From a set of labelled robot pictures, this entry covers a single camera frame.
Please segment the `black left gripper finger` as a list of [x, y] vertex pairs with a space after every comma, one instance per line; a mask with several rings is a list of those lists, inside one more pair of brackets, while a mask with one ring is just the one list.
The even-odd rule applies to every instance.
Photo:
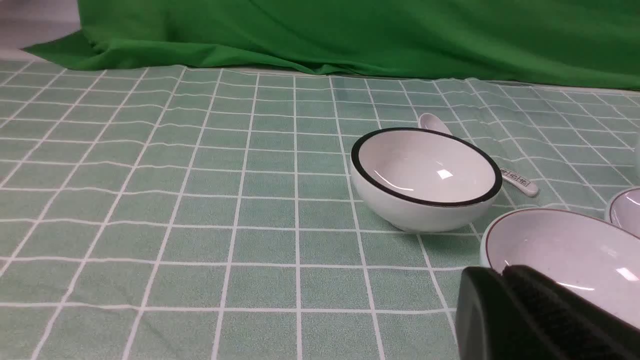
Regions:
[[639, 330], [526, 265], [461, 272], [462, 360], [637, 360]]

